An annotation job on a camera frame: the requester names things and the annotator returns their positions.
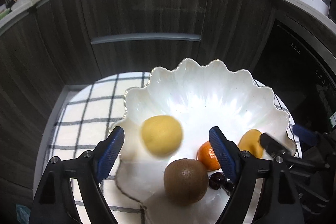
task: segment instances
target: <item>kiwi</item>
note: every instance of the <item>kiwi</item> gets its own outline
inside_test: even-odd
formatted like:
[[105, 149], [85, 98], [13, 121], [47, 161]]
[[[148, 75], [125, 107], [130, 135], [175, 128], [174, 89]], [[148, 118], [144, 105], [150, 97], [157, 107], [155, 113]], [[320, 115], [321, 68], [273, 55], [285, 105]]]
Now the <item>kiwi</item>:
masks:
[[177, 205], [187, 206], [204, 197], [208, 173], [198, 160], [175, 160], [166, 167], [163, 181], [167, 197]]

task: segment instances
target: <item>black and white grid cloth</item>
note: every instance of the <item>black and white grid cloth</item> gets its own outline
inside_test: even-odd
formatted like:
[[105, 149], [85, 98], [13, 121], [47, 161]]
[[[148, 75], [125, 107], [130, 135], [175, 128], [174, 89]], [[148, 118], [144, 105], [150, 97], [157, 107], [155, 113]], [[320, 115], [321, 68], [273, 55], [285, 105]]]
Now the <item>black and white grid cloth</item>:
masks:
[[[53, 128], [53, 138], [48, 146], [45, 162], [53, 156], [61, 160], [77, 158], [86, 150], [93, 150], [97, 143], [105, 140], [111, 125], [122, 119], [124, 108], [124, 93], [126, 89], [137, 86], [144, 87], [149, 72], [130, 72], [112, 75], [89, 85], [61, 110], [58, 122]], [[278, 109], [288, 112], [283, 102], [276, 96], [274, 104]], [[292, 133], [294, 121], [290, 115], [288, 136], [299, 143], [299, 138]], [[300, 145], [297, 155], [302, 157]], [[119, 165], [115, 162], [110, 175], [103, 180], [100, 188], [113, 215], [119, 224], [144, 224], [144, 212], [140, 204], [125, 195], [116, 187], [114, 178]], [[76, 179], [71, 180], [73, 196], [81, 221], [90, 224]]]

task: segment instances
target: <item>mandarin orange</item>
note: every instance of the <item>mandarin orange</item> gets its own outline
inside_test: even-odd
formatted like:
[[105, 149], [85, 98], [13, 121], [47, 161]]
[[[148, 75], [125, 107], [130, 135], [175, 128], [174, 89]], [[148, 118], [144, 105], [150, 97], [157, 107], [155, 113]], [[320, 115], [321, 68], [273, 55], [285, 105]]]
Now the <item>mandarin orange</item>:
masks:
[[215, 171], [221, 168], [209, 141], [203, 143], [198, 149], [197, 160], [209, 171]]

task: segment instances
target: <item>white scalloped bowl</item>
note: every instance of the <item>white scalloped bowl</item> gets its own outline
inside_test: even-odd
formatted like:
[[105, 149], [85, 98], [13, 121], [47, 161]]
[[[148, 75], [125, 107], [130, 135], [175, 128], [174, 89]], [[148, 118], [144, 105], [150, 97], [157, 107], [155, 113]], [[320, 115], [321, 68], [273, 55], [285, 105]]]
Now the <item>white scalloped bowl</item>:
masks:
[[[173, 155], [158, 159], [147, 152], [140, 129], [146, 119], [162, 114], [180, 121], [184, 138]], [[274, 105], [273, 90], [256, 86], [247, 70], [231, 72], [220, 60], [200, 66], [192, 59], [183, 60], [173, 71], [156, 67], [144, 88], [125, 92], [124, 119], [114, 125], [125, 131], [117, 186], [142, 204], [148, 223], [213, 224], [227, 203], [225, 191], [208, 188], [199, 202], [187, 207], [176, 206], [164, 193], [166, 166], [178, 159], [196, 159], [197, 150], [208, 141], [209, 129], [213, 126], [218, 126], [226, 138], [236, 144], [249, 129], [256, 128], [268, 132], [290, 149], [288, 125], [288, 113]], [[252, 221], [260, 188], [258, 180], [245, 223]]]

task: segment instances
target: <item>screw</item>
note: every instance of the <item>screw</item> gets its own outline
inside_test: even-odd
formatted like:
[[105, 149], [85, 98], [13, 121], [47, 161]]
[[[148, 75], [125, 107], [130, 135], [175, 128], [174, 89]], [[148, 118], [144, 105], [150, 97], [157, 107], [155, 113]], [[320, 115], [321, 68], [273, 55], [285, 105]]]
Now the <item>screw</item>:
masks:
[[52, 164], [58, 162], [58, 157], [57, 157], [57, 156], [52, 157], [52, 158], [50, 159], [50, 162], [51, 162]]
[[241, 152], [241, 155], [242, 155], [244, 158], [248, 158], [248, 157], [251, 156], [251, 153], [250, 153], [249, 151], [244, 150], [244, 151]]
[[86, 150], [84, 153], [83, 153], [83, 156], [85, 158], [90, 158], [92, 156], [92, 151], [91, 150]]
[[284, 161], [283, 158], [281, 158], [281, 157], [279, 157], [279, 156], [275, 157], [275, 160], [276, 160], [278, 163], [282, 163], [282, 162]]

